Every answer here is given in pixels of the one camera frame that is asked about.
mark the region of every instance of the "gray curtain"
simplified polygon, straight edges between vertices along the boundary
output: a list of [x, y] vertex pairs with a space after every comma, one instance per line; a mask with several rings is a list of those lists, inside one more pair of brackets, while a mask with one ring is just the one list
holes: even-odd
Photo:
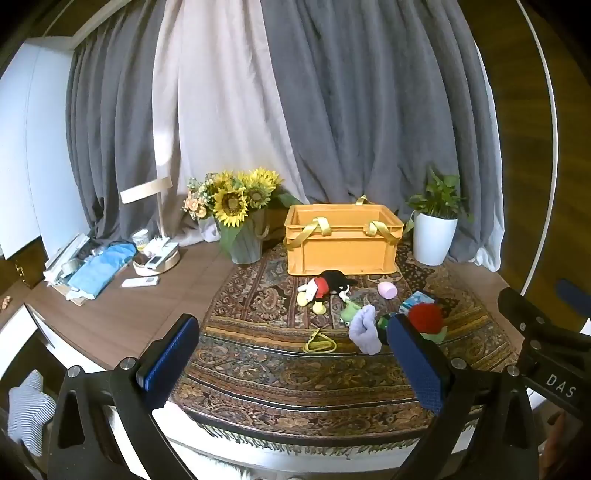
[[155, 197], [123, 205], [119, 192], [156, 178], [152, 70], [165, 0], [134, 0], [76, 48], [66, 105], [74, 178], [100, 241], [156, 230]]
[[427, 167], [461, 175], [474, 221], [450, 253], [474, 257], [497, 191], [486, 84], [456, 0], [262, 0], [295, 159], [311, 202], [362, 194], [408, 219]]

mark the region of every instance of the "yellow rope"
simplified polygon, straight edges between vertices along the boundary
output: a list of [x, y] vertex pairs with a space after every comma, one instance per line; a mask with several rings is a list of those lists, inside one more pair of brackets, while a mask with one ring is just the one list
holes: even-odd
[[[304, 352], [306, 353], [332, 353], [336, 350], [336, 342], [327, 337], [317, 328], [310, 335], [310, 339], [304, 345]], [[321, 337], [323, 340], [316, 340], [316, 337]]]

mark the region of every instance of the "blue cloth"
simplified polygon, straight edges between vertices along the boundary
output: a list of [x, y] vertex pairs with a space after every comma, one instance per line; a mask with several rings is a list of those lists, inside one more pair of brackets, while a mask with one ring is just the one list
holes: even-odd
[[96, 298], [123, 265], [135, 255], [133, 244], [111, 245], [107, 250], [82, 265], [68, 282]]

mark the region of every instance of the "red pom-pom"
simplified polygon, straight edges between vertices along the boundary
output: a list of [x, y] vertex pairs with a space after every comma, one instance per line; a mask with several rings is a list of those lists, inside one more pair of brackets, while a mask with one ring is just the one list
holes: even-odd
[[417, 303], [408, 311], [408, 321], [419, 333], [439, 333], [443, 328], [441, 308], [434, 303]]

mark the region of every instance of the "blue gripper pad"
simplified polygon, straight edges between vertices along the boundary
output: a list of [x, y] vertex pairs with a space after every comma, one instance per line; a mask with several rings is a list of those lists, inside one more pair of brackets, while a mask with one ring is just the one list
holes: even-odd
[[164, 338], [150, 344], [139, 359], [135, 379], [149, 410], [162, 408], [199, 342], [199, 322], [185, 313]]
[[450, 371], [437, 345], [425, 340], [405, 315], [390, 315], [388, 344], [421, 406], [439, 414], [449, 390]]

